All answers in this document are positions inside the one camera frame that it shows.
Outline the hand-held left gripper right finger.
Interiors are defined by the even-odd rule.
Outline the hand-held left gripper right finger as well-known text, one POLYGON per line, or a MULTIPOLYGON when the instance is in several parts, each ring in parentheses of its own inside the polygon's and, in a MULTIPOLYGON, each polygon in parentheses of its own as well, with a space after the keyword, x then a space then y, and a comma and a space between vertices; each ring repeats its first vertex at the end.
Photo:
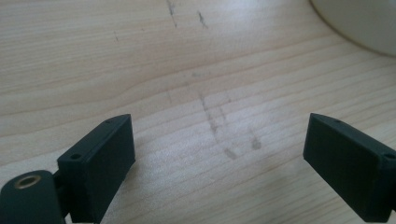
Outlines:
POLYGON ((396 211, 396 150, 339 119, 311 114, 304 159, 366 222, 396 211))

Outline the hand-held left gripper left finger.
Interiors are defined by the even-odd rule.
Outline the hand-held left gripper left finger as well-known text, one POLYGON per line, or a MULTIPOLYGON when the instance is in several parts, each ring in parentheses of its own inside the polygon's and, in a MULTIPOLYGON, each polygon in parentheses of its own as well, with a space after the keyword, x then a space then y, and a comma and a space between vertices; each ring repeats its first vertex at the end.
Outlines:
POLYGON ((132 117, 107 119, 58 158, 74 222, 99 223, 135 162, 132 117))

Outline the white round bowl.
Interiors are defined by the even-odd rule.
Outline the white round bowl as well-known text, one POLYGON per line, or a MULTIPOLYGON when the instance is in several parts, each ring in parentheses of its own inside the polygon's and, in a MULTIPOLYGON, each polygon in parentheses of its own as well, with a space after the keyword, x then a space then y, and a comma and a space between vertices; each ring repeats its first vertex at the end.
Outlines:
POLYGON ((309 0, 337 33, 372 51, 396 57, 396 0, 309 0))

